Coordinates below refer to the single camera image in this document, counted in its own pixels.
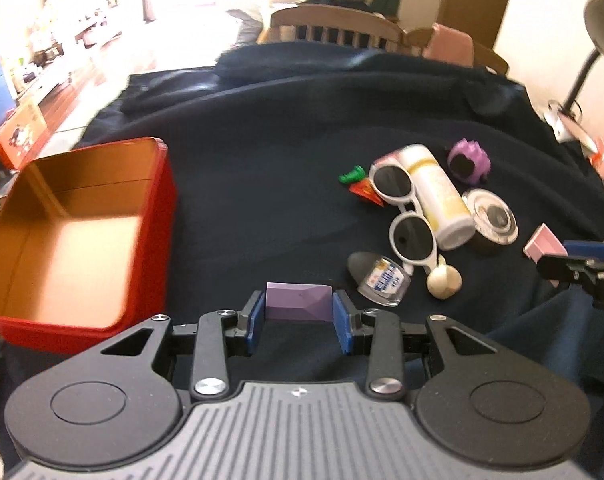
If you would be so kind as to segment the purple rectangular block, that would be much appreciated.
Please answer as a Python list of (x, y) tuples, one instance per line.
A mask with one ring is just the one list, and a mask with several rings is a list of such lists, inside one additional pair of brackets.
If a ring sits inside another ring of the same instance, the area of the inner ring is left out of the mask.
[(329, 285), (268, 282), (265, 318), (270, 321), (332, 321), (332, 295)]

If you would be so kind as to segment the clear bottle with black cap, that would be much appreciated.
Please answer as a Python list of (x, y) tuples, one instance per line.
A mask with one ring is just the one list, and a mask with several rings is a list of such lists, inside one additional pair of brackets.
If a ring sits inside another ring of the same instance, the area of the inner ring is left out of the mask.
[(357, 292), (382, 307), (397, 307), (411, 284), (410, 275), (394, 260), (374, 252), (353, 252), (347, 270), (357, 284)]

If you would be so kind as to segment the green chess pawn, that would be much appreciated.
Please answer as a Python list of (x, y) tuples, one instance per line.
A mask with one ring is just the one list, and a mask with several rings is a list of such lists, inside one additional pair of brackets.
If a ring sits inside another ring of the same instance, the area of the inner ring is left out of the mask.
[(351, 185), (363, 181), (368, 176), (367, 171), (359, 165), (354, 166), (349, 172), (339, 175), (339, 182), (343, 185)]

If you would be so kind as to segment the cream round knob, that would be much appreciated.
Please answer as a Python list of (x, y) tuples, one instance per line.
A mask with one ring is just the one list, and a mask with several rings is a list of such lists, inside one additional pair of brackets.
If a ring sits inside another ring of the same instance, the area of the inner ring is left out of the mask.
[(462, 289), (462, 274), (450, 266), (443, 256), (439, 256), (437, 265), (427, 276), (427, 288), (436, 299), (451, 298)]

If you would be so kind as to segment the white round sunglasses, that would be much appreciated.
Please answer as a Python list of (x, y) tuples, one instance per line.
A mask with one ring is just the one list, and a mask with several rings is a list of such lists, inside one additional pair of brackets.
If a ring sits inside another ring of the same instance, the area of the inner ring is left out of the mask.
[(372, 165), (369, 180), (384, 203), (395, 206), (399, 214), (389, 230), (391, 248), (408, 274), (419, 266), (429, 274), (439, 260), (434, 232), (424, 217), (416, 186), (409, 173), (397, 162)]

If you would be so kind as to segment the red orange snack packet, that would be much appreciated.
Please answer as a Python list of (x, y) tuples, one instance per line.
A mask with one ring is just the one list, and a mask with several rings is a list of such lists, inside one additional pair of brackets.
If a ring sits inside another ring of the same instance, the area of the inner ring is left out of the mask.
[(384, 206), (384, 200), (375, 192), (368, 178), (354, 182), (349, 185), (349, 192), (356, 195), (360, 200), (366, 203), (375, 204), (379, 207)]

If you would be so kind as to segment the white yellow cylindrical bottle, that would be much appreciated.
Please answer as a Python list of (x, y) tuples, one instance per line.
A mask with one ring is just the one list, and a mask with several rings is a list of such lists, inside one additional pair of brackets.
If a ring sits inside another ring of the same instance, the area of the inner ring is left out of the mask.
[(408, 145), (397, 153), (397, 158), (416, 186), (417, 198), (439, 249), (448, 252), (469, 242), (476, 232), (474, 221), (431, 151), (422, 144)]

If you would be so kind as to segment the purple spiky sheep toy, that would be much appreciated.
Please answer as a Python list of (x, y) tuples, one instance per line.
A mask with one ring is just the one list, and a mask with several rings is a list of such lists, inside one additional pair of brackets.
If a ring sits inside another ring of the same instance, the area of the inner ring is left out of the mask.
[(488, 180), (491, 159), (477, 141), (462, 139), (448, 152), (447, 166), (459, 181), (477, 185)]

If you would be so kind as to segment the dark navy table cloth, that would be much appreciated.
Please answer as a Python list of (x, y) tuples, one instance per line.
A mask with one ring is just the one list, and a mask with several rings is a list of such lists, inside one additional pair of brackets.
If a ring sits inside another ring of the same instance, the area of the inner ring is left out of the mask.
[[(177, 191), (165, 309), (4, 397), (12, 478), (604, 479), (604, 310), (522, 252), (542, 223), (604, 242), (604, 187), (518, 84), (379, 50), (258, 44), (134, 78), (78, 150), (140, 138), (167, 145)], [(488, 153), (488, 180), (449, 171), (462, 139)], [(403, 266), (399, 209), (339, 175), (359, 165), (369, 179), (413, 144), (460, 196), (500, 196), (519, 235), (492, 256), (436, 243), (462, 289), (436, 299), (416, 266), (382, 307), (347, 258)], [(344, 289), (364, 352), (343, 354), (332, 321), (265, 318), (241, 354), (239, 312), (268, 282)]]

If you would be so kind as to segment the red metal tin box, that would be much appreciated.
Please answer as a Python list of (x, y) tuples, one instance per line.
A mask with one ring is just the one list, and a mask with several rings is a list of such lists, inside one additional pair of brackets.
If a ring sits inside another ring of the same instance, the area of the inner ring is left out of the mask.
[(176, 203), (157, 138), (30, 162), (0, 207), (0, 336), (75, 354), (163, 312)]

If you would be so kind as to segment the grey desk lamp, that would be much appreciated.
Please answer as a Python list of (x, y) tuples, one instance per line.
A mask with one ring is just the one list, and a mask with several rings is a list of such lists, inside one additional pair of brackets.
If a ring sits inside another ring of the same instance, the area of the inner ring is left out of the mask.
[(596, 154), (596, 142), (588, 135), (572, 113), (572, 107), (580, 94), (586, 78), (595, 63), (604, 58), (604, 0), (588, 0), (584, 9), (584, 25), (594, 49), (583, 63), (578, 76), (562, 102), (549, 101), (544, 111), (545, 122), (552, 127), (556, 141), (566, 143), (579, 142), (584, 150)]

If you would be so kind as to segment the pink towel on chair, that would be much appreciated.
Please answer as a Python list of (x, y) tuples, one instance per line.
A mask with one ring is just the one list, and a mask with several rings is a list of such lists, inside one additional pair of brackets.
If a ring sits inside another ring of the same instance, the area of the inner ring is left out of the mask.
[(432, 61), (472, 67), (474, 46), (472, 38), (466, 32), (441, 24), (432, 25), (432, 34), (422, 56)]

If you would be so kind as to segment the wooden chair at right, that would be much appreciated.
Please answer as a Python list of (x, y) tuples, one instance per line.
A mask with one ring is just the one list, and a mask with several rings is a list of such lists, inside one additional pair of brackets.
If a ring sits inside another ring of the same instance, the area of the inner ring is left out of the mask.
[(474, 41), (466, 32), (433, 24), (404, 35), (404, 49), (411, 55), (427, 60), (467, 68), (484, 68), (488, 72), (506, 76), (508, 63), (493, 50)]

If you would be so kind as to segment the red gift box on floor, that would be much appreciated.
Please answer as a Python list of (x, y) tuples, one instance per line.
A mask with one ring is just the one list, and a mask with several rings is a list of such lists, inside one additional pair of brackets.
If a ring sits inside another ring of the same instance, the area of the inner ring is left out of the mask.
[(3, 166), (19, 170), (47, 129), (37, 104), (28, 101), (19, 105), (0, 127), (0, 162)]

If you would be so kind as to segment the wooden chair with slats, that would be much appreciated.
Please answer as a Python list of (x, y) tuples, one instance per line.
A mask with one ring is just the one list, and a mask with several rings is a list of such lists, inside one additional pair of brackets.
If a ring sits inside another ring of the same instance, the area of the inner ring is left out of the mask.
[(271, 14), (264, 41), (267, 44), (310, 41), (398, 52), (404, 35), (401, 27), (375, 13), (343, 6), (301, 4)]

